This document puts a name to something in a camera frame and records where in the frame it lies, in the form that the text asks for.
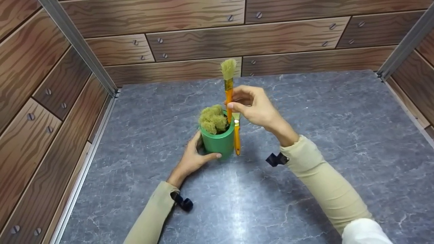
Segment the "wood plank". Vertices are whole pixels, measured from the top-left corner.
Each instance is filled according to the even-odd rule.
[[[413,51],[392,75],[425,118],[434,124],[434,69]]]
[[[68,46],[68,40],[45,10],[0,43],[0,132]]]
[[[335,48],[349,17],[147,34],[157,61]]]
[[[245,0],[84,0],[61,3],[84,37],[244,23]]]
[[[28,120],[28,114],[34,120]],[[60,128],[61,121],[29,99],[0,137],[0,229],[12,213]]]
[[[214,79],[222,77],[220,63],[228,58],[106,67],[117,86],[163,81]],[[235,77],[241,74],[241,57],[236,57]]]
[[[378,70],[395,46],[247,56],[242,76],[339,70]]]
[[[0,40],[40,7],[38,0],[0,0]]]
[[[144,34],[87,39],[102,65],[154,62]]]
[[[425,10],[353,16],[338,48],[396,45]]]
[[[42,241],[107,97],[103,86],[94,81],[85,86],[63,122],[0,234],[0,243],[37,244]],[[16,224],[20,225],[20,231],[11,234]],[[42,232],[36,236],[37,228]]]
[[[108,96],[104,102],[104,106],[102,107],[101,111],[99,112],[98,119],[96,120],[95,124],[93,125],[92,132],[90,132],[89,139],[88,139],[88,141],[90,143],[93,143],[93,140],[95,139],[96,133],[98,132],[99,126],[101,125],[102,118],[104,117],[104,114],[105,114],[107,108],[109,107],[108,105],[109,105],[110,101],[111,101],[111,97]]]
[[[389,79],[387,79],[387,83],[396,93],[398,98],[404,103],[404,105],[414,116],[414,118],[418,121],[418,123],[422,126],[422,128],[427,128],[430,125],[427,118],[425,118],[425,116],[420,112],[420,110],[416,107],[416,105],[414,105],[414,103],[407,96],[407,94],[405,94],[405,92],[401,89],[401,87],[398,86],[396,81],[392,77],[390,77]]]
[[[68,202],[69,198],[71,197],[71,192],[74,188],[74,185],[77,182],[77,178],[80,174],[80,171],[83,168],[84,161],[86,160],[86,157],[89,153],[89,149],[90,149],[91,145],[92,144],[90,142],[87,142],[86,145],[84,146],[84,149],[80,155],[80,158],[77,162],[77,165],[74,169],[74,172],[72,172],[71,179],[69,180],[68,185],[66,187],[66,190],[63,193],[62,200],[60,200],[59,206],[56,209],[56,213],[54,214],[54,217],[51,220],[50,226],[48,227],[48,229],[46,231],[46,234],[45,234],[44,239],[42,241],[43,244],[49,244],[50,243],[51,237],[53,236],[53,233],[56,230],[57,224],[58,224],[58,222],[62,216],[62,213],[65,209],[66,203]]]
[[[70,47],[33,94],[33,97],[61,120],[65,120],[90,73],[89,67],[77,51]]]
[[[247,0],[246,23],[427,9],[432,0]]]
[[[434,29],[424,37],[417,50],[434,66]]]

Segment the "green cup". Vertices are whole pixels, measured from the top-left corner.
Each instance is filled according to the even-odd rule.
[[[233,116],[229,129],[223,134],[213,135],[203,129],[200,125],[199,128],[201,129],[202,140],[204,141],[205,150],[208,153],[219,152],[222,155],[220,159],[227,159],[229,156],[232,155],[235,128],[235,121],[233,120]]]

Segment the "paintbrush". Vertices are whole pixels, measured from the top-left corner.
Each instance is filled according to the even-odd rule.
[[[235,59],[228,59],[221,63],[221,72],[224,79],[224,92],[226,93],[227,121],[229,124],[232,121],[232,110],[227,107],[227,104],[232,101],[233,74],[235,73],[236,66],[237,61]]]

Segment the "gray marble surface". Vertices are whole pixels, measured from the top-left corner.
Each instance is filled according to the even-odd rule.
[[[262,86],[294,128],[365,200],[395,244],[432,243],[434,150],[372,71],[243,77]],[[120,244],[180,159],[204,106],[224,100],[218,79],[122,89],[62,243]],[[306,187],[265,158],[278,142],[241,120],[241,156],[188,178],[161,244],[335,244],[341,239]]]

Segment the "paintbrush bristles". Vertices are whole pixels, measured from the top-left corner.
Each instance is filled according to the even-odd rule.
[[[221,63],[221,73],[223,74],[223,79],[230,80],[233,78],[235,73],[235,67],[237,66],[237,61],[235,59],[228,59]]]

